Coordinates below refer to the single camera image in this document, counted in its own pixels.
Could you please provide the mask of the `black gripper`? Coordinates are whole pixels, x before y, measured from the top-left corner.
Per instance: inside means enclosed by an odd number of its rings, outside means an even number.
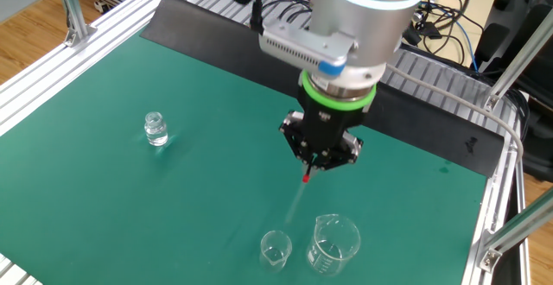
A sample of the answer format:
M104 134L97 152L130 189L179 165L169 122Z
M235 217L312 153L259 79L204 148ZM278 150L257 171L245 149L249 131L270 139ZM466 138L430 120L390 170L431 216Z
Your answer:
M292 153L307 168L327 171L354 164L363 141L348 131L361 125L365 118L362 108L340 111L320 104L306 91L299 91L297 100L303 113L290 111L279 127Z

